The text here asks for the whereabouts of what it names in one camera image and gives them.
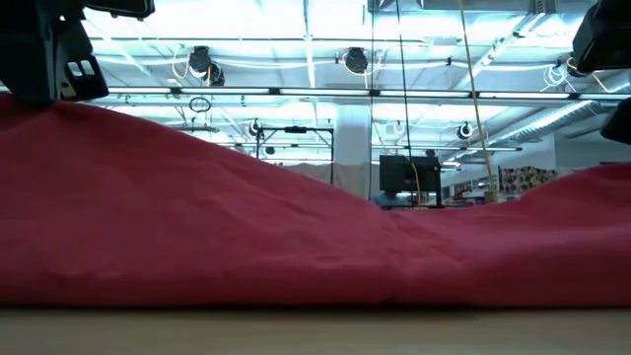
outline hanging cable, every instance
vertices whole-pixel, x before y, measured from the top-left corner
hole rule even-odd
[[[486,142],[484,139],[484,130],[482,129],[482,122],[480,121],[480,111],[477,105],[477,92],[475,91],[475,76],[473,75],[473,66],[471,65],[471,52],[469,50],[469,39],[466,35],[466,18],[464,17],[464,0],[458,0],[460,7],[460,18],[462,19],[462,32],[464,34],[464,48],[466,49],[466,61],[468,62],[469,77],[471,82],[471,93],[473,95],[473,106],[475,108],[475,121],[477,122],[477,129],[480,136],[480,144],[482,145],[482,153],[484,154],[484,163],[486,165],[486,172],[489,176],[489,184],[491,186],[491,203],[497,202],[497,190],[495,189],[495,180],[493,179],[493,168],[491,167],[491,158],[489,152],[486,150]]]
[[[371,18],[371,63],[375,63],[375,16],[377,15],[377,11],[373,11]],[[373,89],[375,88],[375,76],[371,75],[371,129],[368,136],[368,199],[371,199],[371,194],[373,193],[373,127],[375,123],[374,110],[373,110]]]
[[[186,58],[186,63],[185,63],[186,69],[184,70],[184,74],[181,75],[175,69],[175,64],[176,64],[175,59],[177,58],[178,53],[179,53],[179,49],[176,49],[174,53],[174,61],[171,63],[171,69],[174,71],[175,76],[183,80],[183,79],[186,79],[186,75],[188,75],[188,58]]]
[[[396,21],[398,23],[398,42],[399,48],[401,49],[401,73],[403,75],[403,103],[405,104],[405,135],[407,136],[407,153],[408,153],[408,162],[412,166],[414,170],[414,175],[416,177],[416,188],[417,188],[417,203],[421,205],[421,184],[419,182],[418,172],[416,171],[416,167],[414,163],[412,163],[412,140],[410,138],[410,114],[407,107],[407,82],[405,79],[405,56],[403,54],[403,28],[401,27],[401,8],[399,5],[399,0],[396,0]]]
[[[579,69],[576,67],[576,65],[570,64],[571,61],[576,61],[574,59],[574,57],[569,57],[568,60],[565,61],[565,64],[567,64],[568,67],[572,68],[574,71],[576,71],[579,74],[583,74],[583,75],[588,75],[585,73],[582,73],[579,71]],[[606,93],[613,93],[612,91],[610,91],[605,84],[600,80],[600,78],[596,75],[596,72],[592,73],[592,76],[594,77],[594,79],[596,80],[596,82],[600,85],[600,87],[606,92]]]

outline black monitor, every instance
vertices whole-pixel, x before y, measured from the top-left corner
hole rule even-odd
[[[436,202],[440,206],[441,198],[441,163],[438,158],[412,157],[416,167],[421,191],[436,192]],[[380,156],[380,190],[416,191],[416,174],[407,157]]]

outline ceiling pipe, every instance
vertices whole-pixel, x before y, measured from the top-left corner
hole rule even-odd
[[[609,80],[605,80],[604,85],[610,92],[622,93],[631,89],[631,73],[624,72]],[[592,87],[590,92],[604,92],[600,85]],[[567,127],[570,124],[582,121],[587,118],[607,113],[612,110],[610,106],[604,106],[597,101],[584,101],[573,103],[559,108],[545,109],[531,115],[515,125],[494,133],[493,138],[488,141],[488,146],[523,142],[525,140],[542,137],[556,131],[559,128]],[[450,161],[468,155],[467,152],[458,153],[449,158]]]

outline red cloth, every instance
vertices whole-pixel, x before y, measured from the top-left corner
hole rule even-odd
[[[0,304],[631,305],[628,165],[383,212],[103,108],[0,112]]]

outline desk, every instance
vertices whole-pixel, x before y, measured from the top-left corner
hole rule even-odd
[[[0,310],[13,354],[629,354],[631,311]]]

